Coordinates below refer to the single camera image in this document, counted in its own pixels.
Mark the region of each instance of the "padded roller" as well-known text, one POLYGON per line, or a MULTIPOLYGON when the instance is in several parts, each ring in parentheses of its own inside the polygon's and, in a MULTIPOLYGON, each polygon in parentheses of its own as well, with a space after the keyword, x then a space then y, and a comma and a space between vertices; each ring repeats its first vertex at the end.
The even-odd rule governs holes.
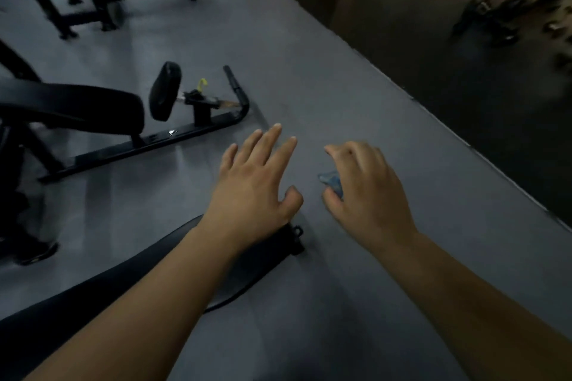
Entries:
POLYGON ((149 94, 149 110, 153 119, 168 120, 177 99, 181 79, 181 67, 175 62, 165 62, 149 94))

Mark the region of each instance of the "gray floor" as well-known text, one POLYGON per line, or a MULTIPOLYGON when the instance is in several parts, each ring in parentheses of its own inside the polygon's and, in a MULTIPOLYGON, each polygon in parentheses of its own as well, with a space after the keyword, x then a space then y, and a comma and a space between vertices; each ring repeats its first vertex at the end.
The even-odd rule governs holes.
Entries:
MULTIPOLYGON (((206 77, 211 93, 230 96, 222 72, 229 64, 256 104, 236 127, 46 187, 41 235, 57 238, 61 250, 30 267, 2 265, 0 317, 129 258, 201 214, 226 146, 281 122, 285 137, 299 139, 283 185, 304 194, 293 222, 304 227, 307 251, 205 315, 170 379, 464 379, 419 310, 322 206, 316 174, 332 168, 322 148, 347 139, 382 148, 423 232, 572 338, 568 231, 293 0, 131 1, 122 30, 83 26, 69 43, 33 0, 0 6, 2 39, 45 81, 146 97, 162 63, 173 60, 187 88, 206 77)), ((176 109, 164 124, 148 119, 145 131, 180 125, 188 110, 176 109)), ((62 156, 122 140, 42 135, 62 156)))

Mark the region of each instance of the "small blue item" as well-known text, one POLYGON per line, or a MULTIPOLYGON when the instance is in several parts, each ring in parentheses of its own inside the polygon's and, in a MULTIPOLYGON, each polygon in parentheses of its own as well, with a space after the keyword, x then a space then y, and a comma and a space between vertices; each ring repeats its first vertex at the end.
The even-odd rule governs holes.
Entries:
POLYGON ((334 193, 337 194, 340 199, 344 199, 344 191, 341 189, 340 174, 337 171, 318 174, 318 179, 322 184, 332 187, 334 193))

